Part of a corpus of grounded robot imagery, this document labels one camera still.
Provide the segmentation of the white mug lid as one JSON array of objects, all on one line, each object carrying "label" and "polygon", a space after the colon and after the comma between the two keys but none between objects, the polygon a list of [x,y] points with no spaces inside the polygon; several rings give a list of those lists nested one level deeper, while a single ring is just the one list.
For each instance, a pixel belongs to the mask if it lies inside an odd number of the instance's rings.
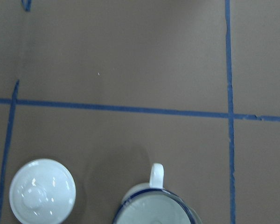
[{"label": "white mug lid", "polygon": [[63,164],[37,159],[14,175],[9,203],[22,224],[61,224],[71,214],[76,195],[73,176]]}]

